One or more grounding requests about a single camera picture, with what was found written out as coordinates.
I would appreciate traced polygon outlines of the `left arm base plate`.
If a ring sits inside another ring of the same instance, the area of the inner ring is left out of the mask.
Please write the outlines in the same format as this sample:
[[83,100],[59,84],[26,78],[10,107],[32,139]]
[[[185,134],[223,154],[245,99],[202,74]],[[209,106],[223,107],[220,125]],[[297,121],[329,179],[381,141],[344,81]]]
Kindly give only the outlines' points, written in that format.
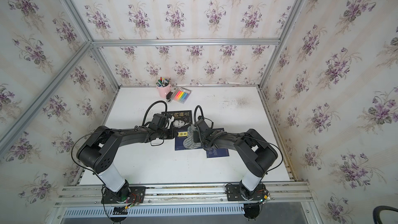
[[122,187],[118,192],[113,192],[106,187],[102,189],[102,204],[139,204],[144,202],[146,187]]

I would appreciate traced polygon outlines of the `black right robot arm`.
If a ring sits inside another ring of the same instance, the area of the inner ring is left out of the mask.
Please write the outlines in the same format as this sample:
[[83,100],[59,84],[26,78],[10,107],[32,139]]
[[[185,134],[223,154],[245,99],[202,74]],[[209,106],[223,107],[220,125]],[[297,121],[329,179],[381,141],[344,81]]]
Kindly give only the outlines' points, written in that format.
[[217,130],[206,123],[201,106],[196,106],[193,114],[193,141],[210,151],[212,149],[235,150],[247,168],[247,173],[239,182],[239,193],[244,200],[251,200],[260,191],[257,187],[262,178],[270,171],[283,155],[278,146],[267,142],[256,130],[249,129],[243,133],[230,133]]

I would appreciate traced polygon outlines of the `black portrait book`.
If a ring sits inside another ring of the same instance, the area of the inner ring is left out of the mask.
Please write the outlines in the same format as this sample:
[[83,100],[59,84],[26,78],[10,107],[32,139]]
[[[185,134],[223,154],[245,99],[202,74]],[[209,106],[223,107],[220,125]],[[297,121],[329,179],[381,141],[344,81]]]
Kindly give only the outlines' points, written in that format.
[[162,112],[162,115],[166,115],[168,118],[167,127],[169,129],[181,131],[186,130],[188,126],[192,124],[192,111],[171,111]]

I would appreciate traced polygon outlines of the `grey striped cleaning cloth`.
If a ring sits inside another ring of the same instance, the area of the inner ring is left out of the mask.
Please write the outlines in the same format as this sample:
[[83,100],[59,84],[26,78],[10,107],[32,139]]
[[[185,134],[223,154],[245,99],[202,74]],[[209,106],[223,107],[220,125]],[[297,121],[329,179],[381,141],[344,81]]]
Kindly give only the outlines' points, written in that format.
[[199,132],[193,124],[188,127],[187,134],[187,138],[183,141],[185,149],[198,149],[202,147]]

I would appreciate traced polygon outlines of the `blue book yellow label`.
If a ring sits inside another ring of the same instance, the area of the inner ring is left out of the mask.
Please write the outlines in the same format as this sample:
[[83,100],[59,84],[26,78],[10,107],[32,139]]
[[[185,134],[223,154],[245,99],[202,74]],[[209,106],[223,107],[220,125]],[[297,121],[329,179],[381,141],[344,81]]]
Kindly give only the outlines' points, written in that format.
[[216,148],[215,145],[210,146],[210,142],[206,144],[206,158],[222,158],[222,157],[229,157],[229,150],[226,148]]
[[183,147],[183,141],[187,138],[187,131],[180,131],[177,133],[177,136],[175,137],[175,151],[180,151],[180,150],[192,150],[192,149],[185,149]]

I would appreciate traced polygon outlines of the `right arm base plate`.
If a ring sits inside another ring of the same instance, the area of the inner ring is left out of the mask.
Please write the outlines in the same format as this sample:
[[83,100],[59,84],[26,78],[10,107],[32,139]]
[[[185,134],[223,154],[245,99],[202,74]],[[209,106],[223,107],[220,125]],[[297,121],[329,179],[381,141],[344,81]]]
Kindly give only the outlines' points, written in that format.
[[227,200],[229,202],[235,201],[268,201],[269,191],[264,184],[258,184],[257,187],[250,191],[243,186],[243,184],[231,184],[227,183],[224,186],[225,193],[227,195]]

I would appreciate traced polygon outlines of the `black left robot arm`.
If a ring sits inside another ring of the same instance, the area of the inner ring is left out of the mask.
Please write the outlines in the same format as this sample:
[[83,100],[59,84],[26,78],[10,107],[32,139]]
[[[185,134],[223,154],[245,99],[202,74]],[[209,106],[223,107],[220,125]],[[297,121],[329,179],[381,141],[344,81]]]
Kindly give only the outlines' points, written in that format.
[[103,183],[103,199],[109,197],[114,203],[124,203],[132,194],[128,181],[114,165],[119,148],[174,138],[169,128],[167,110],[165,101],[156,101],[146,110],[142,125],[131,129],[111,129],[102,125],[87,134],[85,143],[75,155],[71,155],[74,163],[94,173]]

